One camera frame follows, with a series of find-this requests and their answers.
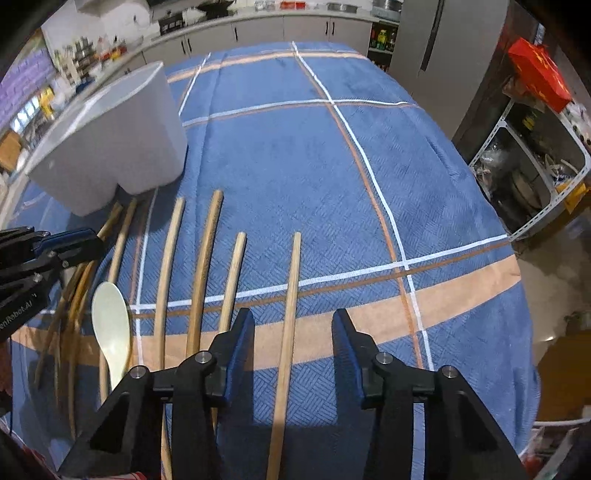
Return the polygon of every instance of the wooden stick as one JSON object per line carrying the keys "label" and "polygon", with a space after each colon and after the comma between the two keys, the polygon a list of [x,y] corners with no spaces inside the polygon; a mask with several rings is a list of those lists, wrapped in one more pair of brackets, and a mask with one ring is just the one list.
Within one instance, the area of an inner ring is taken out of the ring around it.
{"label": "wooden stick", "polygon": [[207,286],[207,275],[209,264],[212,260],[213,241],[216,236],[217,221],[219,220],[222,208],[223,192],[213,192],[212,201],[209,204],[205,229],[199,246],[199,256],[193,277],[193,295],[191,297],[191,310],[189,311],[189,331],[187,332],[187,348],[185,358],[196,354],[199,351],[201,340],[201,319],[203,316],[203,303],[205,301],[205,288]]}
{"label": "wooden stick", "polygon": [[[116,203],[112,210],[109,218],[100,229],[97,236],[100,239],[106,239],[110,234],[113,227],[116,225],[119,215],[121,214],[123,207]],[[76,383],[76,360],[78,356],[78,347],[80,343],[80,327],[84,317],[84,311],[86,307],[86,300],[88,298],[88,292],[92,285],[92,279],[95,275],[96,269],[99,266],[99,261],[94,260],[86,266],[80,282],[76,287],[76,292],[72,298],[72,304],[70,305],[70,311],[68,314],[68,325],[67,332],[69,335],[65,337],[72,338],[72,344],[70,345],[69,351],[69,368],[68,368],[68,414],[70,420],[70,432],[72,438],[76,438],[76,416],[74,413],[74,386]],[[59,381],[57,382],[57,396],[59,396]]]}
{"label": "wooden stick", "polygon": [[58,329],[57,327],[61,323],[61,319],[66,313],[68,303],[72,299],[74,288],[76,285],[78,285],[80,277],[82,276],[82,272],[85,268],[86,264],[78,265],[76,267],[74,275],[66,285],[66,288],[64,288],[64,290],[61,292],[60,301],[57,303],[56,311],[53,314],[53,318],[51,319],[51,323],[49,324],[49,328],[47,329],[47,336],[45,337],[45,341],[43,342],[43,347],[41,348],[41,352],[39,353],[39,360],[37,362],[37,366],[35,367],[35,378],[33,381],[35,388],[39,388],[39,383],[41,382],[41,373],[43,372],[43,364],[45,363],[46,354],[49,351],[49,347],[51,346],[51,343],[53,341],[54,334]]}
{"label": "wooden stick", "polygon": [[236,289],[238,288],[238,278],[244,258],[244,249],[246,247],[246,233],[239,232],[234,243],[234,252],[228,271],[228,280],[226,281],[226,291],[223,294],[222,311],[220,321],[217,327],[218,333],[227,332],[232,323],[232,312],[234,311],[234,301],[236,300]]}
{"label": "wooden stick", "polygon": [[[113,228],[115,222],[119,218],[119,214],[121,213],[122,209],[123,209],[123,207],[119,203],[115,203],[113,205],[113,208],[111,209],[111,213],[109,214],[107,221],[102,226],[99,233],[96,234],[96,236],[98,238],[100,238],[101,240],[104,241],[109,236],[111,229]],[[66,285],[66,288],[64,289],[64,291],[62,291],[62,293],[61,293],[60,301],[58,302],[58,305],[56,308],[56,313],[53,317],[53,320],[51,321],[51,325],[49,326],[48,334],[46,337],[46,342],[43,346],[43,351],[40,356],[40,361],[37,364],[37,369],[39,370],[39,374],[38,374],[39,377],[41,375],[41,370],[43,368],[43,358],[45,357],[45,353],[47,353],[48,347],[51,344],[54,332],[60,326],[62,317],[64,316],[64,314],[66,312],[68,304],[72,300],[72,297],[74,295],[74,291],[78,287],[78,283],[80,282],[80,279],[82,277],[82,274],[84,273],[86,266],[87,266],[87,264],[81,264],[76,267],[74,275],[72,276],[72,278],[68,282],[68,285]],[[55,354],[54,354],[55,366],[54,366],[53,385],[54,385],[54,395],[56,398],[56,407],[58,407],[59,406],[59,398],[60,398],[60,377],[61,377],[61,329],[58,332],[58,341],[56,342],[55,349],[56,350],[55,350]]]}
{"label": "wooden stick", "polygon": [[[138,206],[138,201],[133,198],[127,207],[125,213],[125,219],[117,241],[115,242],[115,252],[113,252],[113,258],[111,259],[111,266],[109,267],[108,280],[111,283],[116,284],[117,278],[119,277],[119,267],[121,266],[121,259],[123,259],[123,253],[125,251],[125,243],[127,242],[127,236],[129,234],[129,226],[134,219],[135,208]],[[102,350],[100,351],[99,357],[99,390],[100,390],[100,403],[103,404],[109,395],[109,378],[108,378],[108,366],[107,360],[103,355]]]}
{"label": "wooden stick", "polygon": [[[170,220],[166,243],[164,244],[164,253],[162,256],[162,266],[160,267],[160,279],[158,280],[158,293],[156,295],[156,313],[154,319],[154,336],[156,340],[156,368],[164,369],[164,338],[166,330],[166,311],[168,307],[168,288],[170,286],[170,275],[173,270],[174,250],[177,244],[178,230],[181,226],[183,217],[184,198],[178,198],[174,204],[173,217]],[[172,464],[170,459],[170,446],[168,444],[168,434],[166,432],[166,416],[163,412],[162,418],[162,444],[160,456],[164,468],[164,476],[167,480],[173,480]]]}
{"label": "wooden stick", "polygon": [[285,319],[283,321],[283,336],[281,339],[281,355],[277,378],[277,393],[275,394],[275,410],[271,427],[271,444],[269,446],[269,460],[267,464],[267,480],[278,480],[281,468],[281,452],[283,450],[283,435],[285,433],[285,414],[287,412],[287,397],[290,390],[291,363],[294,352],[294,336],[296,334],[297,289],[300,281],[300,249],[301,233],[294,235],[291,251],[290,275],[287,280],[287,296],[285,298]]}
{"label": "wooden stick", "polygon": [[70,324],[74,325],[74,331],[71,335],[72,342],[70,344],[68,360],[68,417],[70,420],[70,432],[74,440],[76,440],[74,387],[76,383],[76,360],[78,356],[78,348],[80,345],[80,327],[82,326],[82,320],[84,317],[84,310],[86,306],[86,300],[88,299],[90,284],[92,283],[92,278],[95,276],[97,266],[98,263],[96,261],[92,261],[86,266],[84,274],[82,275],[82,279],[80,280],[80,284],[78,285],[79,288],[76,289],[76,294],[74,294],[74,300],[72,301],[72,305],[74,305],[74,301],[77,299],[79,293],[80,300],[77,302],[77,307],[72,308],[70,310],[69,315],[69,322]]}

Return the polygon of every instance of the white plastic bin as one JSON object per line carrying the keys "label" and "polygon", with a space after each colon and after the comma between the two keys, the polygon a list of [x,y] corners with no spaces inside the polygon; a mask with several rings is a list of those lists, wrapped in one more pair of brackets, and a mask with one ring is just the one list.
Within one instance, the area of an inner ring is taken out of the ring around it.
{"label": "white plastic bin", "polygon": [[174,181],[183,172],[186,150],[164,66],[155,62],[66,109],[25,172],[83,216],[109,203],[117,184],[139,194]]}

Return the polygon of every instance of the cabinet handle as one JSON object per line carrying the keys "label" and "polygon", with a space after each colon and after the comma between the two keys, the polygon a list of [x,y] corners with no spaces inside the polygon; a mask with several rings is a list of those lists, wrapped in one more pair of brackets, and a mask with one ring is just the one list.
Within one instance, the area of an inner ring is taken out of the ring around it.
{"label": "cabinet handle", "polygon": [[445,7],[445,0],[437,1],[437,10],[435,10],[435,18],[433,18],[433,26],[431,27],[431,34],[429,35],[429,41],[427,42],[427,48],[423,55],[423,61],[421,62],[421,70],[426,71],[431,60],[431,53],[433,53],[433,47],[435,45],[435,39],[437,38],[437,32],[439,30],[439,24],[441,23],[441,16],[443,15],[443,8]]}

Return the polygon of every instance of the red box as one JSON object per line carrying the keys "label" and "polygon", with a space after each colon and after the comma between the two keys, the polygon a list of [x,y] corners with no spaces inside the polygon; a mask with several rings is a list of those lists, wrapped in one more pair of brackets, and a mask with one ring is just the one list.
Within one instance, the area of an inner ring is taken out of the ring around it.
{"label": "red box", "polygon": [[561,112],[573,99],[544,47],[520,38],[509,49],[509,58],[528,90],[555,112]]}

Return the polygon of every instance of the metal screw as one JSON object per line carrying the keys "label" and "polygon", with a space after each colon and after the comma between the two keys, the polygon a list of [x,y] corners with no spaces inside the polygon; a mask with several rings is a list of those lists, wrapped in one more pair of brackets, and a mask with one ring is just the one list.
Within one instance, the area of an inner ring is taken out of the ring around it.
{"label": "metal screw", "polygon": [[388,365],[394,360],[394,357],[388,352],[379,352],[376,354],[375,359],[379,364]]}
{"label": "metal screw", "polygon": [[147,372],[148,369],[143,365],[136,365],[129,371],[129,374],[132,378],[142,378]]}
{"label": "metal screw", "polygon": [[213,355],[210,354],[207,350],[201,350],[200,352],[197,352],[197,355],[195,355],[195,361],[198,364],[206,364],[212,358],[213,358]]}
{"label": "metal screw", "polygon": [[460,374],[460,372],[457,371],[457,368],[451,365],[444,365],[441,368],[441,373],[447,378],[456,378]]}

